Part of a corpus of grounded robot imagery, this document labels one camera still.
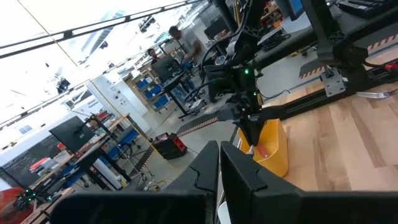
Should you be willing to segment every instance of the computer monitor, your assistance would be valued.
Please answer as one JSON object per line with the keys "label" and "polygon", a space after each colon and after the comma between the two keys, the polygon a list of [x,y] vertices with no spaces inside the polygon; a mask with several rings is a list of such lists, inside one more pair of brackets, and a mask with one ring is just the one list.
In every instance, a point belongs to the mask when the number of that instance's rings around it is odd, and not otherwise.
{"label": "computer monitor", "polygon": [[51,129],[50,133],[71,152],[78,152],[95,135],[77,116]]}
{"label": "computer monitor", "polygon": [[180,64],[171,55],[166,55],[155,62],[152,68],[162,82],[168,80],[174,73],[181,71]]}
{"label": "computer monitor", "polygon": [[304,12],[301,0],[275,0],[283,17],[290,18],[291,21],[298,19]]}

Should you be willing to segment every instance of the white wall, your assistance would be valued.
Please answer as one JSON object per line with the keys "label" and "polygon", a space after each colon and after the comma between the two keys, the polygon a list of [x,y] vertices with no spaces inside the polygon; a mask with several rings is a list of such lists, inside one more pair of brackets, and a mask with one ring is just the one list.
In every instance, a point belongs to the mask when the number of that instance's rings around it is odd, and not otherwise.
{"label": "white wall", "polygon": [[[83,101],[79,102],[79,104],[75,106],[73,111],[90,115],[91,113],[98,112],[103,107],[104,106],[97,100],[97,98],[92,95],[87,99],[84,99]],[[51,134],[49,133],[49,130],[58,126],[64,121],[74,116],[78,116],[82,120],[87,118],[86,116],[75,113],[73,111],[67,111],[66,107],[64,110],[59,110],[58,113],[52,114],[53,118],[58,118],[55,119],[54,122],[49,122],[49,123],[46,122],[46,125],[43,128],[32,131],[31,133],[27,134],[28,136],[24,136],[23,139],[18,140],[18,143],[15,146],[9,147],[1,151],[0,166],[3,166],[13,158],[17,157],[21,153],[25,152],[26,150],[30,149],[32,146],[36,145],[37,143],[41,142],[43,139],[50,136]]]}

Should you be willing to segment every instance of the person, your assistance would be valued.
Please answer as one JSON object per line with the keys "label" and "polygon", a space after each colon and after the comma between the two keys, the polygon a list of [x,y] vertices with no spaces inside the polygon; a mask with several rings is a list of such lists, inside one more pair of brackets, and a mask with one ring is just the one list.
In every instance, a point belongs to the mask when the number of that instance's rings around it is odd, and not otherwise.
{"label": "person", "polygon": [[172,26],[169,29],[169,34],[174,39],[181,41],[181,44],[188,50],[188,53],[183,58],[184,62],[194,60],[197,64],[201,63],[205,48],[190,29],[181,31],[176,26]]}
{"label": "person", "polygon": [[154,63],[156,63],[158,60],[160,60],[160,58],[157,56],[156,51],[154,49],[148,49],[147,53],[150,57],[152,57],[152,61],[151,61],[151,65],[153,65]]}

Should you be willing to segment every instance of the floor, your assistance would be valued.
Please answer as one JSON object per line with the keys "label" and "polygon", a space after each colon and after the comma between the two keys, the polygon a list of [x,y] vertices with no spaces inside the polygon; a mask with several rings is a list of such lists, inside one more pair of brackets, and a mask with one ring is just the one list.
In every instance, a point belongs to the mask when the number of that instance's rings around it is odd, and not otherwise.
{"label": "floor", "polygon": [[[396,55],[396,49],[394,52],[389,55]],[[375,55],[375,63],[382,62],[380,55]],[[265,96],[272,96],[282,90],[291,90],[292,94],[281,95],[280,103],[321,88],[322,83],[316,76],[299,79],[300,67],[315,58],[316,54],[312,52],[307,57],[287,57],[266,67],[262,70],[264,76],[257,81],[260,91]],[[162,114],[151,109],[145,114],[151,126],[147,133],[150,138],[166,132],[176,133],[181,125],[195,119],[189,116],[184,122],[180,121],[178,116],[182,113],[175,108],[176,105],[171,103]],[[352,96],[284,121],[290,163],[285,178],[304,190],[398,190],[394,135],[381,132],[398,126],[397,114],[397,97],[375,102]],[[239,139],[235,133],[235,125],[230,121],[216,122],[180,138],[188,147],[183,157],[166,161],[155,152],[146,166],[154,174],[155,181],[174,179],[208,141],[230,141],[237,145]],[[149,147],[143,138],[138,143],[143,149]],[[119,163],[127,172],[132,170],[126,160]],[[170,182],[169,179],[165,181],[164,186]]]}

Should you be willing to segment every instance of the metal pole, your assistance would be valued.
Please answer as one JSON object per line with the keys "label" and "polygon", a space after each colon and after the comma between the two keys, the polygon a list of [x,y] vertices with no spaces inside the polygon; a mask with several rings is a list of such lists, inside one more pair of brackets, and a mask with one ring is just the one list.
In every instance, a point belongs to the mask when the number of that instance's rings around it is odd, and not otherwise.
{"label": "metal pole", "polygon": [[232,14],[230,13],[228,6],[225,3],[225,0],[213,0],[213,4],[219,10],[221,16],[225,21],[226,26],[228,26],[229,28],[229,31],[231,31],[232,33],[236,32],[236,30],[238,29],[238,25]]}

